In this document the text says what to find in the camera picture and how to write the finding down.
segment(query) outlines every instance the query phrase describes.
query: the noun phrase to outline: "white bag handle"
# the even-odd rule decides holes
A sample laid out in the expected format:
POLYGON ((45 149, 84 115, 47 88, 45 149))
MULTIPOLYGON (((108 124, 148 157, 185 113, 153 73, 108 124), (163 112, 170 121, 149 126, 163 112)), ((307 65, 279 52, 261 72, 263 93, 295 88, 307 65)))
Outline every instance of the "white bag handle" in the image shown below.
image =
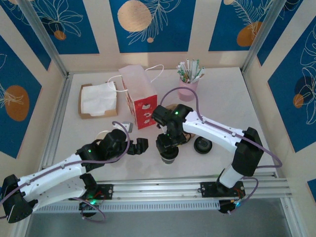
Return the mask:
POLYGON ((110 85, 109 85, 109 82, 110 82, 110 80, 111 80, 112 78, 121 77, 121 76, 122 76, 122 75, 117 75, 117 76, 114 76, 114 77, 111 77, 110 79, 108 79, 108 87, 109 87, 111 90, 116 91, 116 92, 125 92, 125 91, 128 91, 128 89, 126 89, 126 90, 114 90, 114 89, 111 88, 110 85))
POLYGON ((154 80, 156 80, 156 79, 161 75, 161 73, 162 73, 163 70, 164 70, 164 66, 163 66, 163 64, 158 64, 158 65, 156 65, 156 66, 153 66, 153 67, 151 67, 151 68, 147 68, 147 69, 145 70, 145 71, 147 71, 147 70, 153 69, 153 68, 158 67, 158 66, 162 66, 162 70, 161 70, 161 72, 158 74, 157 77, 155 77, 154 79, 152 79, 152 80, 150 81, 150 83, 152 83, 154 80))
MULTIPOLYGON (((151 67, 151 68, 147 68, 147 69, 145 70, 145 71, 147 71, 147 70, 153 69, 153 68, 158 67, 158 66, 162 66, 162 70, 161 70, 161 72, 158 74, 157 77, 155 77, 154 79, 152 79, 152 80, 150 81, 150 83, 152 83, 154 80, 156 80, 156 79, 161 75, 161 73, 162 73, 163 70, 164 70, 164 66, 163 66, 163 64, 158 64, 158 65, 156 65, 156 66, 153 66, 153 67, 151 67)), ((114 90, 114 89, 111 88, 110 85, 109 85, 109 82, 110 82, 110 80, 111 80, 112 78, 121 77, 121 76, 122 76, 122 75, 117 75, 117 76, 114 76, 114 77, 111 77, 111 78, 108 79, 108 87, 109 87, 111 90, 116 91, 116 92, 125 92, 125 91, 128 91, 128 89, 126 89, 126 90, 114 90)))

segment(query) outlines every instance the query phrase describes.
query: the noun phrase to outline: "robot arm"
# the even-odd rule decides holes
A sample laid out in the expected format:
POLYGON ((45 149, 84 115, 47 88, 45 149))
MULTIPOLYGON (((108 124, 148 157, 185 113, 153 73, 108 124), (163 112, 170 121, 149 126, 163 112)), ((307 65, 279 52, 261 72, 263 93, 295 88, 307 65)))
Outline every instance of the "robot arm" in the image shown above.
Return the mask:
MULTIPOLYGON (((84 145, 75 154, 47 169, 20 179, 13 174, 6 177, 0 200, 20 187, 3 202, 8 222, 18 222, 38 208, 57 201, 86 197, 87 194, 93 196, 97 185, 92 175, 86 173, 110 163, 112 158, 123 154, 127 147, 125 140, 126 134, 114 129, 103 140, 84 145)), ((127 153, 140 155, 147 148, 148 140, 137 138, 137 144, 130 141, 127 153)))
POLYGON ((192 108, 182 104, 179 104, 173 111, 159 105, 153 112, 153 119, 163 130, 163 134, 158 136, 156 146, 162 156, 178 149, 179 145, 186 143, 183 132, 196 134, 221 145, 234 154, 234 159, 229 167, 221 173, 217 186, 218 188, 224 186, 224 188, 231 189, 243 176, 253 175, 263 154, 262 150, 236 137, 236 134, 262 145, 258 132, 253 128, 243 131, 227 127, 203 116, 202 118, 203 120, 198 117, 197 112, 192 108), (232 134, 208 125, 207 121, 217 127, 230 130, 232 134))

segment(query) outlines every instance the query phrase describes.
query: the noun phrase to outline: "paper bag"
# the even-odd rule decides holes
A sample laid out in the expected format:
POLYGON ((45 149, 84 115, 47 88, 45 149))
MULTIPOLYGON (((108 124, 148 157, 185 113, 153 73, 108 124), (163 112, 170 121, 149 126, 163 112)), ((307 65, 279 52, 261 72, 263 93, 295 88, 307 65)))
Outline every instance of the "paper bag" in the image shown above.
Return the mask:
POLYGON ((135 118, 138 129, 148 127, 156 122, 151 118, 157 107, 157 92, 151 85, 147 73, 141 65, 129 65, 118 70, 122 75, 122 82, 127 104, 135 118))

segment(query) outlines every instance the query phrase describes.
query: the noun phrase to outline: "tissue box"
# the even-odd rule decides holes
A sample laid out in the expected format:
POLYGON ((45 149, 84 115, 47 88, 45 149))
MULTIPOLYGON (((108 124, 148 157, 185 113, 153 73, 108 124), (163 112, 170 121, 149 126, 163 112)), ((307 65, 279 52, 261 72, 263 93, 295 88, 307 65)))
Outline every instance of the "tissue box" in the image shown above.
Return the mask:
POLYGON ((117 105, 114 110, 107 110, 104 112, 104 115, 100 116, 91 116, 90 114, 83 114, 81 113, 81 93, 82 93, 82 88, 85 86, 92 86, 92 84, 84 84, 80 88, 80 93, 79 93, 79 100, 78 100, 78 113, 82 119, 95 119, 95 118, 105 118, 105 117, 113 117, 118 115, 118 100, 117 100, 117 105))

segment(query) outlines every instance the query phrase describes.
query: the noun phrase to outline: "pen holder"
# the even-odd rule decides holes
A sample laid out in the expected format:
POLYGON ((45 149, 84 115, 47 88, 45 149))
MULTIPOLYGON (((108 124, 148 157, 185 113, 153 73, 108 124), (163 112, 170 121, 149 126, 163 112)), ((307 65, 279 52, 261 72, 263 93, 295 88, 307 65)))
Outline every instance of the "pen holder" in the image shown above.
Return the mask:
MULTIPOLYGON (((198 82, 196 83, 184 83, 181 79, 179 79, 179 87, 187 87, 194 91, 197 90, 198 82)), ((192 101, 195 96, 192 91, 186 89, 178 89, 179 99, 185 102, 192 101)))

